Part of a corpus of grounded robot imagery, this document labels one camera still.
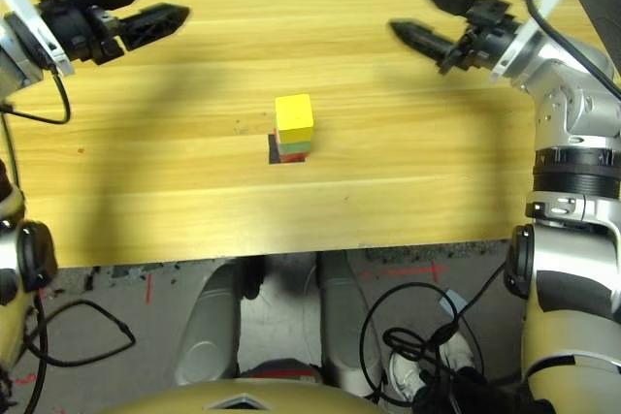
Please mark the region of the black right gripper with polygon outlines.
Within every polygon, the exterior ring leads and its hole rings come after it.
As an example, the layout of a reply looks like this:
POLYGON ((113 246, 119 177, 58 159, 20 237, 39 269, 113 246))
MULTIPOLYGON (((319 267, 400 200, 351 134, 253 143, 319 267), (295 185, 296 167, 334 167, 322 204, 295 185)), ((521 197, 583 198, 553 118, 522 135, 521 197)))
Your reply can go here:
POLYGON ((388 26, 405 46, 434 60, 442 75, 452 68, 492 70, 521 25, 507 12, 511 4, 505 0, 430 1, 441 11, 466 20, 466 29, 455 43, 413 20, 392 19, 388 26))

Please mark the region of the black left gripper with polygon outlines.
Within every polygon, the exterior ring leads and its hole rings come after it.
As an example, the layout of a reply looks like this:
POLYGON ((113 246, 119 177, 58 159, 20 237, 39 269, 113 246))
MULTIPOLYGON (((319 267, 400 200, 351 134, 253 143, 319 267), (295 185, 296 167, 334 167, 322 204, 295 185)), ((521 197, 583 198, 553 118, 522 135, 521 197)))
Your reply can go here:
MULTIPOLYGON (((45 24, 72 61, 103 65, 124 54, 115 34, 119 20, 109 15, 135 0, 40 0, 45 24)), ((119 37, 127 50, 144 47, 174 34, 190 14, 185 6, 160 3, 124 18, 119 37)))

